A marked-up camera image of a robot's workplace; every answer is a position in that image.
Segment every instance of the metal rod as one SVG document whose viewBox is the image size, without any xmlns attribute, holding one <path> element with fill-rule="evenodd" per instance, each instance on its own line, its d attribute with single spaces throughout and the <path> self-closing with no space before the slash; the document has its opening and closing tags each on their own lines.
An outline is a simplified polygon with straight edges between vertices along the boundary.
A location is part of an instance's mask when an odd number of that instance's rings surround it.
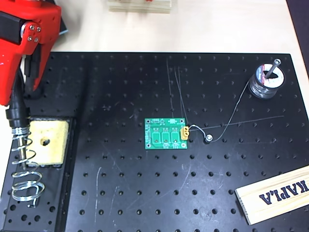
<svg viewBox="0 0 309 232">
<path fill-rule="evenodd" d="M 25 160 L 26 159 L 26 141 L 24 137 L 18 138 L 18 146 L 23 147 L 22 149 L 19 150 L 19 156 L 21 160 Z M 26 170 L 27 166 L 25 162 L 21 163 L 21 166 L 23 167 L 23 170 Z"/>
<path fill-rule="evenodd" d="M 280 59 L 275 59 L 272 67 L 270 68 L 270 70 L 268 71 L 268 73 L 266 73 L 265 75 L 265 79 L 268 79 L 270 77 L 270 75 L 272 74 L 272 72 L 275 70 L 276 67 L 281 65 L 281 60 Z"/>
</svg>

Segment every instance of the wooden block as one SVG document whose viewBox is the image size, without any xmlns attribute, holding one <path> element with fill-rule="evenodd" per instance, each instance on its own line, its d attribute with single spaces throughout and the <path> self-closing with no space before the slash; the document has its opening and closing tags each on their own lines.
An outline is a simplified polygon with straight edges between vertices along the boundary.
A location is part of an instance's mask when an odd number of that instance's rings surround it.
<svg viewBox="0 0 309 232">
<path fill-rule="evenodd" d="M 236 189 L 250 225 L 309 204 L 309 166 Z"/>
<path fill-rule="evenodd" d="M 170 13 L 171 0 L 108 0 L 110 11 L 114 12 L 142 12 L 142 13 Z"/>
<path fill-rule="evenodd" d="M 30 139 L 33 143 L 28 149 L 37 155 L 31 161 L 39 165 L 62 164 L 67 145 L 69 124 L 67 121 L 32 121 L 30 123 Z M 27 158 L 33 155 L 27 152 Z"/>
</svg>

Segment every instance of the mounting hole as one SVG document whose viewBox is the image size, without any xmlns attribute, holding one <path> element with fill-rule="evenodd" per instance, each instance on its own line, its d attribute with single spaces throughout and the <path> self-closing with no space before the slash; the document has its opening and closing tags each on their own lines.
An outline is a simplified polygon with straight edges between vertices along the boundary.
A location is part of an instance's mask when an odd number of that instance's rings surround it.
<svg viewBox="0 0 309 232">
<path fill-rule="evenodd" d="M 47 146 L 47 145 L 50 144 L 50 139 L 48 139 L 48 138 L 46 138 L 46 137 L 43 137 L 43 138 L 41 138 L 41 140 L 40 140 L 40 144 L 41 144 L 42 146 Z"/>
<path fill-rule="evenodd" d="M 10 210 L 14 211 L 16 209 L 16 205 L 12 204 Z"/>
<path fill-rule="evenodd" d="M 56 210 L 56 208 L 53 207 L 53 206 L 49 208 L 49 211 L 50 211 L 50 212 L 54 212 L 55 210 Z"/>
<path fill-rule="evenodd" d="M 26 221 L 27 220 L 27 215 L 24 214 L 23 216 L 21 216 L 21 220 L 22 221 Z"/>
<path fill-rule="evenodd" d="M 39 221 L 40 219 L 41 219 L 41 217 L 40 217 L 39 215 L 37 215 L 37 216 L 34 217 L 34 220 L 35 220 L 35 221 Z"/>
</svg>

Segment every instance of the red plastic housing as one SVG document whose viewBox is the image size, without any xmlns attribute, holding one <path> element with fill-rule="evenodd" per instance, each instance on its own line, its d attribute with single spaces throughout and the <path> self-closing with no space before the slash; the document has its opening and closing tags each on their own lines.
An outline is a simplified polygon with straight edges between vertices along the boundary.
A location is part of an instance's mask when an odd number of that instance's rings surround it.
<svg viewBox="0 0 309 232">
<path fill-rule="evenodd" d="M 0 0 L 0 12 L 27 21 L 21 44 L 0 39 L 0 104 L 8 105 L 22 56 L 32 55 L 40 44 L 40 72 L 33 90 L 38 87 L 51 49 L 59 36 L 61 8 L 45 1 Z"/>
</svg>

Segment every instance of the white wire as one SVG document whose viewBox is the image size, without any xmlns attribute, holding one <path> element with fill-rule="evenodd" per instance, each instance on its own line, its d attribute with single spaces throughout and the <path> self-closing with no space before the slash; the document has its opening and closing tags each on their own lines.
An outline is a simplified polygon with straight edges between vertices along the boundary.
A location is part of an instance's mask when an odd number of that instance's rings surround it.
<svg viewBox="0 0 309 232">
<path fill-rule="evenodd" d="M 191 129 L 192 127 L 195 127 L 195 128 L 197 128 L 197 129 L 199 129 L 199 130 L 203 133 L 204 139 L 206 139 L 206 133 L 203 131 L 203 129 L 202 129 L 201 127 L 199 127 L 199 126 L 193 124 L 193 125 L 191 125 L 191 126 L 189 127 L 189 129 Z"/>
</svg>

